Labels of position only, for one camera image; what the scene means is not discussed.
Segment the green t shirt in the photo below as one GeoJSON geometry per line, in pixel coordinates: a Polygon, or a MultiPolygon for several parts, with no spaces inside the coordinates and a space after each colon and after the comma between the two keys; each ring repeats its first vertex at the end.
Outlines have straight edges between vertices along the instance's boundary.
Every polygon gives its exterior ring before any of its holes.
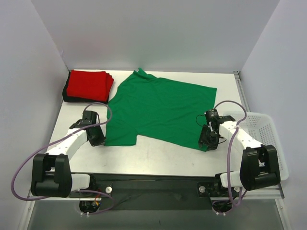
{"type": "Polygon", "coordinates": [[[109,101],[106,146],[133,146],[137,136],[199,149],[196,116],[212,109],[217,89],[134,71],[109,101]]]}

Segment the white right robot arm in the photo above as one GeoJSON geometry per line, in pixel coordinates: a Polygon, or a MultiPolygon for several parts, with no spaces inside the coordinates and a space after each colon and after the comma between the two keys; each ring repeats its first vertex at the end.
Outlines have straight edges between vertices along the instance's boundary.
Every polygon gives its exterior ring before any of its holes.
{"type": "Polygon", "coordinates": [[[205,115],[207,124],[203,125],[199,137],[199,148],[216,150],[220,139],[229,142],[227,171],[218,175],[213,191],[223,196],[230,188],[242,187],[247,191],[275,186],[280,183],[280,168],[277,149],[264,145],[244,131],[230,115],[205,115]],[[241,154],[240,169],[230,169],[230,154],[235,149],[241,154]]]}

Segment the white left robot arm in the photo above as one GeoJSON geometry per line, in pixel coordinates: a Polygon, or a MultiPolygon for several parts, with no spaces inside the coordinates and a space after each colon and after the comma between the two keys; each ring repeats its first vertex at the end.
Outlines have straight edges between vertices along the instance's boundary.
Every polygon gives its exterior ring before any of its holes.
{"type": "Polygon", "coordinates": [[[97,192],[97,185],[88,174],[72,173],[70,160],[85,143],[96,147],[103,145],[105,136],[99,125],[99,115],[94,111],[84,111],[82,119],[72,124],[66,139],[33,158],[31,193],[34,196],[68,197],[80,190],[85,197],[97,192]]]}

